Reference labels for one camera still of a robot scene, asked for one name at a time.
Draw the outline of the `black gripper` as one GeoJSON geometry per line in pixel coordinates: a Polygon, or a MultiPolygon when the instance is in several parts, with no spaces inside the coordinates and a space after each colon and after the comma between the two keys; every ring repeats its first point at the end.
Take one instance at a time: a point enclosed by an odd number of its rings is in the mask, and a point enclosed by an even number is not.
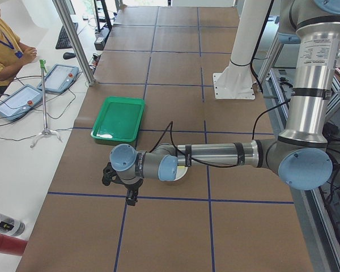
{"type": "Polygon", "coordinates": [[[122,180],[121,182],[122,182],[122,185],[127,189],[126,204],[129,206],[135,206],[136,203],[138,202],[138,192],[139,192],[139,188],[143,184],[143,179],[139,178],[133,184],[126,184],[124,183],[124,180],[122,180]]]}

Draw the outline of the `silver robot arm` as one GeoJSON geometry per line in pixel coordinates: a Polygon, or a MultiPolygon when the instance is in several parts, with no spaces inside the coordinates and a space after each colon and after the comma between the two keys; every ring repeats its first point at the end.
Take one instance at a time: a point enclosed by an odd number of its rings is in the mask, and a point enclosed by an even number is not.
{"type": "Polygon", "coordinates": [[[148,152],[119,144],[110,152],[103,184],[123,185],[126,203],[134,206],[144,179],[175,181],[182,177],[181,167],[197,164],[266,168],[297,190],[312,190],[326,183],[333,165],[322,130],[340,42],[340,1],[282,1],[279,36],[299,40],[300,48],[286,127],[276,139],[226,144],[157,143],[148,152]]]}

